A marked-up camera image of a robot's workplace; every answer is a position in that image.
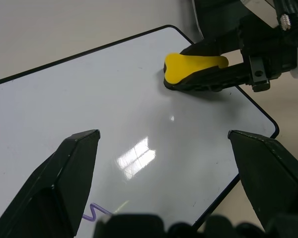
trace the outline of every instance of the metal screw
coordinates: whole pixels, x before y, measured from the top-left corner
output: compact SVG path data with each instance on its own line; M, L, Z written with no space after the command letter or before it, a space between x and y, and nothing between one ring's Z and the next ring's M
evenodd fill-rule
M290 22L289 16L287 14L283 14L280 18L280 23L282 25L282 29L284 31L290 30L292 24Z

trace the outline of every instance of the purple squiggle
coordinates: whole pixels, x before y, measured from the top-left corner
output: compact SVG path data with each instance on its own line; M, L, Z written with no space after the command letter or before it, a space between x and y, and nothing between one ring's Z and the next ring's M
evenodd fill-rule
M97 205L96 203L92 202L89 207L90 207L92 217L83 214L83 219L88 220L90 222L96 221L96 212L95 212L94 208L97 209L98 211L101 211L102 213L104 213L106 215L112 215L111 212L107 211L106 209L102 208L101 206Z

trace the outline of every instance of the white board surface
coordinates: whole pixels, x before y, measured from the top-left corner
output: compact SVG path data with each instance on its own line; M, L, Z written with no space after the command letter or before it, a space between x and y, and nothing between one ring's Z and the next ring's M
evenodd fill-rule
M165 56L189 45L167 27L0 84L0 215L63 139L99 129L85 214L93 202L194 224L238 173L228 131L275 126L237 88L166 89ZM94 226L82 220L77 237Z

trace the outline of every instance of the floor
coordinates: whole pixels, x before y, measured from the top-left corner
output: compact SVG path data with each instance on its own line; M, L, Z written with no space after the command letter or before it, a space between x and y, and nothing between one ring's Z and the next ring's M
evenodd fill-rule
M0 79L161 25L199 40L190 0L0 0ZM239 61L239 53L228 56ZM278 140L298 159L298 79L271 89L242 87L280 127ZM241 183L215 213L260 225Z

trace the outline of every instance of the yellow eraser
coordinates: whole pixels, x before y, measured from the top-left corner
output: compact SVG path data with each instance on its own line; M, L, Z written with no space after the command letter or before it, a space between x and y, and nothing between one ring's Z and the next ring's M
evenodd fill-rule
M168 54L164 64L166 71L165 80L170 84L177 84L190 74L202 69L219 66L228 66L228 60L224 56L184 56L178 53Z

